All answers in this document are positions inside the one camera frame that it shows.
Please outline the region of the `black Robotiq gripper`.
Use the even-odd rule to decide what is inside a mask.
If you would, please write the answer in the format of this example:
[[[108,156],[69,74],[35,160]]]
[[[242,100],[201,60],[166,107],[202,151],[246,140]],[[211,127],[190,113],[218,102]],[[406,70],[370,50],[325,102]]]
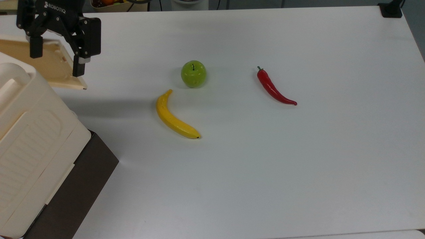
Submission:
[[[85,64],[101,53],[101,20],[83,18],[82,0],[20,0],[16,25],[30,43],[30,57],[43,56],[46,30],[60,33],[70,45],[74,77],[83,76]]]

